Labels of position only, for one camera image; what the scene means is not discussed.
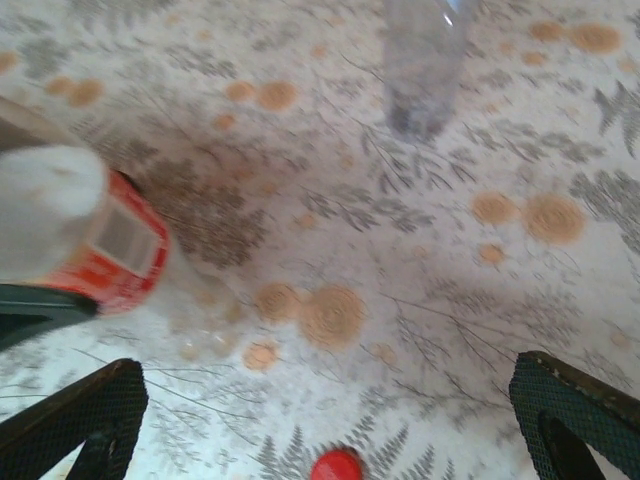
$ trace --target bottle label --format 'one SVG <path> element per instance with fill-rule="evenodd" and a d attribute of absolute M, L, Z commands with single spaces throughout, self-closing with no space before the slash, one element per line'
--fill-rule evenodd
<path fill-rule="evenodd" d="M 118 173 L 85 240 L 61 267 L 30 282 L 91 297 L 112 315 L 142 302 L 160 279 L 169 254 L 169 231 L 151 205 Z"/>

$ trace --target blurry bottle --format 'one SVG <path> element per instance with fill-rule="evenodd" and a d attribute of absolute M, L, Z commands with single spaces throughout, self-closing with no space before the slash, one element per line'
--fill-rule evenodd
<path fill-rule="evenodd" d="M 192 267 L 135 187 L 80 139 L 1 97 L 0 283 L 80 293 L 102 315 L 151 309 L 190 359 L 225 356 L 239 337 L 234 293 Z"/>
<path fill-rule="evenodd" d="M 453 114 L 475 0 L 385 0 L 385 116 L 396 138 L 428 142 Z"/>

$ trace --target plastic bottle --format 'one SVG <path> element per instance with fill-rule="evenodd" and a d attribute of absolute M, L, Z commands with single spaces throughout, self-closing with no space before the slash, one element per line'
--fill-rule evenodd
<path fill-rule="evenodd" d="M 385 116 L 393 135 L 428 142 L 453 114 L 475 0 L 385 0 Z"/>
<path fill-rule="evenodd" d="M 240 304 L 81 140 L 0 97 L 0 283 L 74 291 L 105 315 L 168 319 L 188 359 L 228 355 Z"/>

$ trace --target bottle cap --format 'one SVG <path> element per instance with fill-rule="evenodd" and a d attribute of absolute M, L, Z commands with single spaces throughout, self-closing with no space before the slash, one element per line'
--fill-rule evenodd
<path fill-rule="evenodd" d="M 348 450 L 327 452 L 313 466 L 311 480 L 362 480 L 360 459 Z"/>

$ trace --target red bottle cap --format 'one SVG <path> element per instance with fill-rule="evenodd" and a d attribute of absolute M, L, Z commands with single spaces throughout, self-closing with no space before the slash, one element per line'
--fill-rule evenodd
<path fill-rule="evenodd" d="M 311 480 L 362 480 L 360 460 L 346 450 L 332 450 L 313 466 Z"/>

